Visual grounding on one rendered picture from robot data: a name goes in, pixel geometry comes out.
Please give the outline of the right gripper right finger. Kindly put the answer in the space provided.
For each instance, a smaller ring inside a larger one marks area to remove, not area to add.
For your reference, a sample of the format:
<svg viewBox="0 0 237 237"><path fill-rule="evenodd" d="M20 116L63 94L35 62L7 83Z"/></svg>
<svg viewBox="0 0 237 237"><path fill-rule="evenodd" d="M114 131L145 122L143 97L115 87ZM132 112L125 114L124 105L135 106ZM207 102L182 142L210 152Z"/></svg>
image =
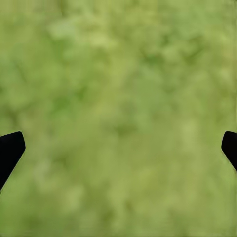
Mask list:
<svg viewBox="0 0 237 237"><path fill-rule="evenodd" d="M237 133L226 131L221 148L237 171Z"/></svg>

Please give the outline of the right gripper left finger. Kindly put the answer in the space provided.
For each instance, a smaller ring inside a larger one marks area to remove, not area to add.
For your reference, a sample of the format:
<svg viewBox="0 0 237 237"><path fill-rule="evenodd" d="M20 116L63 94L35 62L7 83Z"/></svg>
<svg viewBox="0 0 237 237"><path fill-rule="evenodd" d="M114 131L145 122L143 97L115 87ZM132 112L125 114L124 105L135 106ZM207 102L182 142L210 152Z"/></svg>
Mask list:
<svg viewBox="0 0 237 237"><path fill-rule="evenodd" d="M0 137L0 190L25 149L24 137L20 131Z"/></svg>

